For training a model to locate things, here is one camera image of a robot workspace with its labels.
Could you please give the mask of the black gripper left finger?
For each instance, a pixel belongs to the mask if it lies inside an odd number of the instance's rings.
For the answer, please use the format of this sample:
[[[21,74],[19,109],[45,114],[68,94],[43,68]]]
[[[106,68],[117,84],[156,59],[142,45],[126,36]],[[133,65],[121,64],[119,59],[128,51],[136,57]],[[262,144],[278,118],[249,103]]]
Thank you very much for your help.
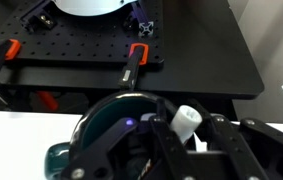
[[[164,121],[124,118],[77,153],[60,180],[195,180],[193,164]]]

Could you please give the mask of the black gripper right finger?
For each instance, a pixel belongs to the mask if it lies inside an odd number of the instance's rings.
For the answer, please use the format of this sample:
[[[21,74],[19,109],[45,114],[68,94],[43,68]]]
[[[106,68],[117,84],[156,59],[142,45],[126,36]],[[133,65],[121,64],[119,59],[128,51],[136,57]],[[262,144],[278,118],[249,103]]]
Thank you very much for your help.
[[[198,101],[203,116],[195,131],[207,149],[221,151],[235,180],[283,180],[283,132],[255,118],[236,125],[222,114],[210,113]]]

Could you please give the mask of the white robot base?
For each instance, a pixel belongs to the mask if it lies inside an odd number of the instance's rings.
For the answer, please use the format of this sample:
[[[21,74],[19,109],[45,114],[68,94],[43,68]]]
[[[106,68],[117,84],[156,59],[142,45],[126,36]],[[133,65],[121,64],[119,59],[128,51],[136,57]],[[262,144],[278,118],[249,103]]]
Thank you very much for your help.
[[[76,16],[99,16],[111,13],[137,0],[52,0],[63,12]]]

